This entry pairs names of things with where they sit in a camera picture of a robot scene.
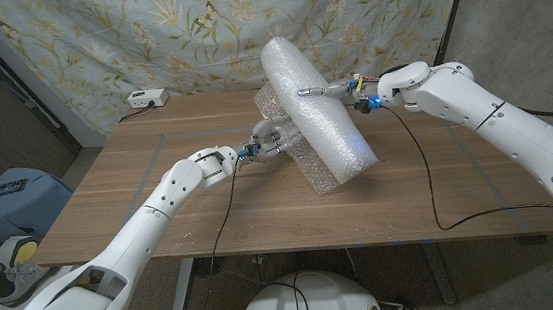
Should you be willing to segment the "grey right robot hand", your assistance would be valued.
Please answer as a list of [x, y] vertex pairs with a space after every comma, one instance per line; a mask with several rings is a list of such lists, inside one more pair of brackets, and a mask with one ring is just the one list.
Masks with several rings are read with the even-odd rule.
[[380, 109], [382, 101], [377, 93], [379, 79], [373, 76], [355, 74], [352, 79], [337, 80], [329, 85], [302, 88], [296, 92], [299, 97], [323, 96], [339, 99], [347, 110], [369, 114]]

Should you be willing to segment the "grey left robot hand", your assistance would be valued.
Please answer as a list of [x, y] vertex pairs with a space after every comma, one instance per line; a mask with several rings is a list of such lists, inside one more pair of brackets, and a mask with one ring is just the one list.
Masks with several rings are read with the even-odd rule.
[[234, 150], [240, 165], [269, 162], [302, 138], [301, 131], [287, 116], [272, 116], [259, 121], [247, 141]]

